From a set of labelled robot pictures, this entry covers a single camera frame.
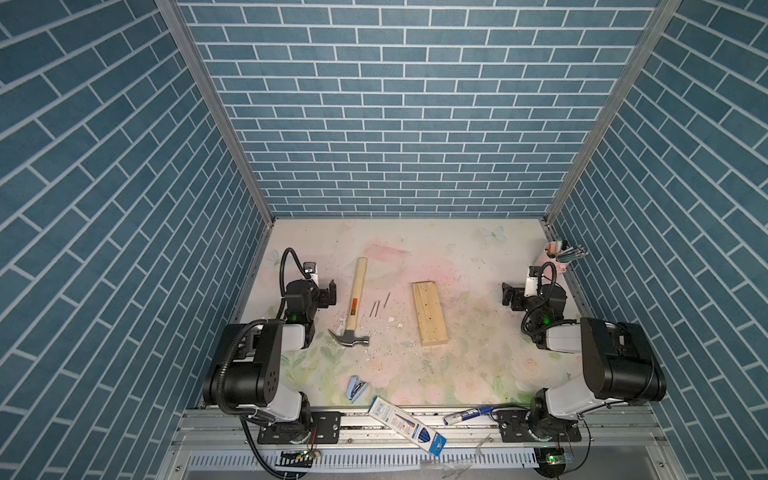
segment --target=pencil holder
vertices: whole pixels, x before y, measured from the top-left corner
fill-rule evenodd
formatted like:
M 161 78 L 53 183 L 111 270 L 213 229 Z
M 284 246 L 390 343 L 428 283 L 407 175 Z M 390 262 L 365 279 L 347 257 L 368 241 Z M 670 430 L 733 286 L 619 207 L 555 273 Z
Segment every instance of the pencil holder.
M 554 263 L 554 268 L 558 271 L 558 275 L 562 275 L 563 273 L 565 273 L 566 269 L 568 268 L 568 264 L 570 262 L 562 263 L 562 262 L 558 262 L 554 258 L 551 258 L 549 255 L 547 255 L 547 245 L 544 246 L 544 249 L 541 251 L 541 255 L 538 256 L 538 258 L 533 264 L 534 266 L 541 266 L 547 262 L 552 262 Z

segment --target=pink floral pattern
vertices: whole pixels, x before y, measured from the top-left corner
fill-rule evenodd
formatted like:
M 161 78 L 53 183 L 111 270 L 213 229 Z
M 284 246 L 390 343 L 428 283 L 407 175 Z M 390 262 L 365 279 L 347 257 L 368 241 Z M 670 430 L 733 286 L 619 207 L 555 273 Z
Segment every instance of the pink floral pattern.
M 502 281 L 521 285 L 544 243 L 536 220 L 279 220 L 243 321 L 275 314 L 277 264 L 290 246 L 317 262 L 321 286 L 333 278 L 339 292 L 336 306 L 318 311 L 310 347 L 282 356 L 281 382 L 313 405 L 349 405 L 352 375 L 369 383 L 357 405 L 375 395 L 398 405 L 527 403 L 581 373 L 576 355 L 537 349 L 520 333 L 522 315 L 501 305 Z M 343 330 L 357 257 L 368 258 L 357 333 L 371 344 L 346 348 L 327 329 Z M 294 270 L 286 267 L 286 281 Z M 447 345 L 419 341 L 411 284 L 428 280 L 438 285 Z M 566 313 L 577 315 L 572 303 Z

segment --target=blue pen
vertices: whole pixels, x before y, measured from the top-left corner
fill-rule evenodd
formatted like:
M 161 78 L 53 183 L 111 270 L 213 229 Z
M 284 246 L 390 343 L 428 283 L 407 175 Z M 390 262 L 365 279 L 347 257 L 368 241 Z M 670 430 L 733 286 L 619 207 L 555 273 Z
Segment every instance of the blue pen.
M 480 415 L 487 415 L 493 410 L 492 406 L 480 407 L 479 409 L 469 409 L 464 412 L 454 413 L 442 418 L 442 421 L 446 425 L 453 425 L 454 423 L 464 422 L 468 419 L 479 417 Z

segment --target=blue brick wallpaper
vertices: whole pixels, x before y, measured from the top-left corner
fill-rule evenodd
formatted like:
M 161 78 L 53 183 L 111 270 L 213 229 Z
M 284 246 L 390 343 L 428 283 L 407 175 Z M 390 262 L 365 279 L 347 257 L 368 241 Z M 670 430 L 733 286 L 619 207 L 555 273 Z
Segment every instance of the blue brick wallpaper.
M 189 2 L 278 217 L 541 217 L 657 0 Z
M 683 0 L 556 223 L 598 315 L 652 337 L 689 478 L 768 478 L 766 25 Z
M 156 474 L 262 229 L 152 0 L 0 3 L 0 478 Z

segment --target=metal rail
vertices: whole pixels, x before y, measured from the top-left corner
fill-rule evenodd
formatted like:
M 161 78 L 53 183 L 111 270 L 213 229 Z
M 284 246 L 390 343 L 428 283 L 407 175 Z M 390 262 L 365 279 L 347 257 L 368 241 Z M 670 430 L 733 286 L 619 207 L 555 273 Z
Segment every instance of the metal rail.
M 208 106 L 210 116 L 214 119 L 214 122 L 221 133 L 221 137 L 224 139 L 224 143 L 227 144 L 227 148 L 234 159 L 237 170 L 240 171 L 240 175 L 245 181 L 250 196 L 253 198 L 253 202 L 256 204 L 259 212 L 261 212 L 266 225 L 271 227 L 275 217 L 272 215 L 270 206 L 266 202 L 266 199 L 256 182 L 256 177 L 248 162 L 245 150 L 243 150 L 243 145 L 237 138 L 237 134 L 232 126 L 229 115 L 227 115 L 227 111 L 224 110 L 221 98 L 214 87 L 214 81 L 210 79 L 203 58 L 200 56 L 200 51 L 197 50 L 195 41 L 192 38 L 192 32 L 190 31 L 187 22 L 184 20 L 184 15 L 181 13 L 177 0 L 156 0 L 155 3 L 157 4 L 157 8 L 160 9 L 160 15 L 162 15 L 163 20 L 168 26 L 168 31 L 174 38 L 181 56 L 187 63 L 187 67 L 190 70 L 195 85 L 198 90 L 200 90 L 200 94 L 203 95 L 203 100 L 205 100 L 205 104 Z
M 605 132 L 611 126 L 611 122 L 616 117 L 619 108 L 624 103 L 624 99 L 632 89 L 632 85 L 640 76 L 643 71 L 645 62 L 648 61 L 651 52 L 656 48 L 656 43 L 659 42 L 661 35 L 664 33 L 664 29 L 669 25 L 672 15 L 677 11 L 677 7 L 680 6 L 681 0 L 660 0 L 659 5 L 651 14 L 648 20 L 643 34 L 637 41 L 637 45 L 632 49 L 632 53 L 627 59 L 627 63 L 624 65 L 624 69 L 621 71 L 619 78 L 616 80 L 611 93 L 608 95 L 608 99 L 605 101 L 605 105 L 600 109 L 598 117 L 594 120 L 592 129 L 584 139 L 584 143 L 581 144 L 581 149 L 574 158 L 574 163 L 571 165 L 571 169 L 563 178 L 558 192 L 554 195 L 552 203 L 547 207 L 547 211 L 544 214 L 544 220 L 547 223 L 553 223 L 554 220 L 560 214 L 560 210 L 563 209 L 565 201 L 568 196 L 576 187 L 581 174 L 589 165 L 592 159 L 592 155 L 597 150 L 598 145 L 603 140 Z

